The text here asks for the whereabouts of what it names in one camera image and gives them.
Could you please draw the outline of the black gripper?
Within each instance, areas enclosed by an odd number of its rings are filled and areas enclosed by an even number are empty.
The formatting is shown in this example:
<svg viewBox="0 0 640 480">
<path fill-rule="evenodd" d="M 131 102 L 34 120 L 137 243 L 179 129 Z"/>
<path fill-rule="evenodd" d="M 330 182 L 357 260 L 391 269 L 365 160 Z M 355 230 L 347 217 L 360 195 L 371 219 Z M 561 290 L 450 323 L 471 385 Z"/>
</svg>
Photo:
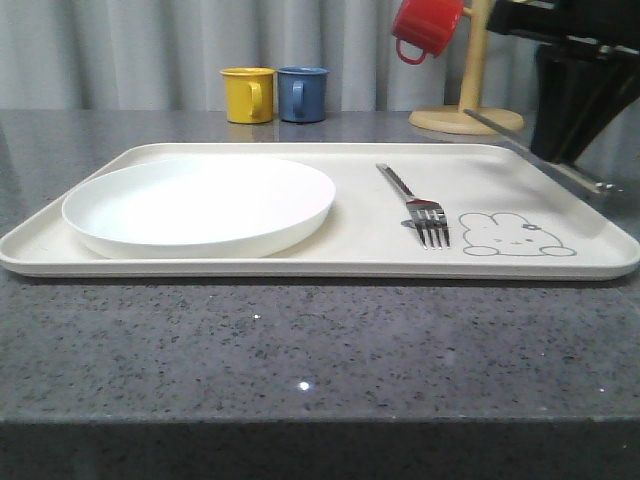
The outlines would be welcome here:
<svg viewBox="0 0 640 480">
<path fill-rule="evenodd" d="M 530 145 L 545 161 L 574 164 L 639 98 L 637 1 L 497 1 L 487 29 L 545 44 Z"/>
</svg>

